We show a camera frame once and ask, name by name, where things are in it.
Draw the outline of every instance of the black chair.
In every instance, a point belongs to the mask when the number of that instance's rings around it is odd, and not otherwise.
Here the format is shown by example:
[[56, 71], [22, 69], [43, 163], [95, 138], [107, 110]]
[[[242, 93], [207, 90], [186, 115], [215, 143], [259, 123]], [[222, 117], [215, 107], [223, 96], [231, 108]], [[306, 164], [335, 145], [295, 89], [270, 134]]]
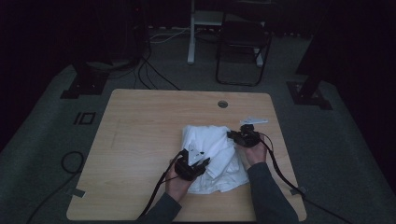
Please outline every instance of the black chair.
[[[282, 6], [268, 1], [240, 0], [232, 1], [224, 7], [217, 50], [216, 80], [221, 84], [256, 86], [262, 81], [264, 67], [271, 46], [272, 37], [282, 18]], [[252, 83], [221, 80], [219, 64], [223, 45], [231, 48], [249, 48], [256, 62], [265, 49], [262, 69], [257, 81]]]

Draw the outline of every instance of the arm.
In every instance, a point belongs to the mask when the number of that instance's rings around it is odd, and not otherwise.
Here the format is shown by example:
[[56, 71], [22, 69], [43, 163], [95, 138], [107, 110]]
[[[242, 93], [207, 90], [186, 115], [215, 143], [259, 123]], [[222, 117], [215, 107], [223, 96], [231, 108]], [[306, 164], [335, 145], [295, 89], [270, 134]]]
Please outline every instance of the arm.
[[177, 174], [175, 172], [175, 165], [173, 165], [165, 178], [167, 180], [165, 182], [165, 193], [148, 213], [139, 218], [135, 223], [172, 223], [181, 209], [179, 202], [187, 194], [187, 190], [192, 184], [192, 181], [187, 181], [178, 177], [174, 178], [175, 176], [177, 176]]
[[279, 186], [272, 178], [266, 161], [267, 148], [259, 143], [252, 148], [238, 146], [247, 159], [247, 175], [250, 181], [251, 198], [257, 222], [298, 223], [294, 209], [286, 200]]

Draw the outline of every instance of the forearm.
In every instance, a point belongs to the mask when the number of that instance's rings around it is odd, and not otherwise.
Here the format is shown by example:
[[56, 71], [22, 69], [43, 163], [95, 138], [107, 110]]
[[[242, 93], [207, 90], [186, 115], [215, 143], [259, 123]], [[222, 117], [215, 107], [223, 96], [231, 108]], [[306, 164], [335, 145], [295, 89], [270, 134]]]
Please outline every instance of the forearm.
[[145, 216], [139, 218], [135, 223], [172, 223], [180, 209], [181, 205], [167, 193], [164, 193], [154, 207], [152, 207]]
[[254, 164], [247, 174], [258, 223], [298, 223], [297, 214], [272, 178], [265, 162]]

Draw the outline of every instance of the table top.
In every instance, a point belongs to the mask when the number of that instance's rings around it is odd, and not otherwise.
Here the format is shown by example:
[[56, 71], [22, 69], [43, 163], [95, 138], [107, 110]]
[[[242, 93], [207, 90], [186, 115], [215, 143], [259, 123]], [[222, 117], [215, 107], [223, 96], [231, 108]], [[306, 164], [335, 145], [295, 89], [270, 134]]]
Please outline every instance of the table top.
[[[228, 106], [221, 108], [219, 101]], [[290, 158], [270, 95], [266, 93], [214, 91], [114, 90], [102, 117], [77, 189], [67, 211], [71, 220], [135, 220], [145, 208], [169, 160], [180, 151], [186, 125], [227, 126], [238, 131], [240, 120], [269, 119], [255, 124], [275, 148], [283, 175], [297, 185]], [[300, 195], [291, 195], [268, 166], [276, 183], [295, 209], [306, 219]], [[162, 185], [155, 204], [164, 193]], [[254, 221], [249, 184], [227, 192], [187, 194], [175, 221]]]

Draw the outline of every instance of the white cloth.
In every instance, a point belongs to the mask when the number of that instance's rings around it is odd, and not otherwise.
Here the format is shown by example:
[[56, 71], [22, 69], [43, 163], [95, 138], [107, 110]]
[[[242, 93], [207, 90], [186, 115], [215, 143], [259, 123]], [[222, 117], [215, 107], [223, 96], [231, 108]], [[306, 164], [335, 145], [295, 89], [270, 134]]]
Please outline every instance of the white cloth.
[[210, 158], [203, 175], [197, 177], [189, 193], [210, 194], [234, 189], [248, 182], [248, 175], [235, 152], [233, 140], [227, 137], [225, 126], [191, 126], [183, 129], [182, 148], [204, 152], [203, 160]]

